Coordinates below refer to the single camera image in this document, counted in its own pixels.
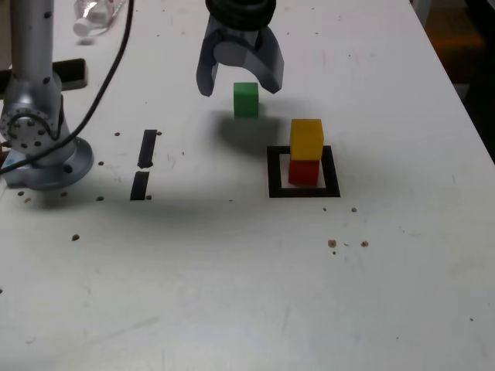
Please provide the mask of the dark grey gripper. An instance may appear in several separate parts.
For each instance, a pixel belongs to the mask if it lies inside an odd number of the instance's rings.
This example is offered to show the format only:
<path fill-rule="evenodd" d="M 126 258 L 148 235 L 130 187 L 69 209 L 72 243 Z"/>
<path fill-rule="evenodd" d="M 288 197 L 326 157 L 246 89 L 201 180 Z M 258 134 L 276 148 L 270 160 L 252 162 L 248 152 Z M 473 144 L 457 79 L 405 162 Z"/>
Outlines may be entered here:
<path fill-rule="evenodd" d="M 282 88 L 282 51 L 265 21 L 244 19 L 238 25 L 210 16 L 196 70 L 196 83 L 205 97 L 213 93 L 218 63 L 249 71 L 272 94 Z"/>

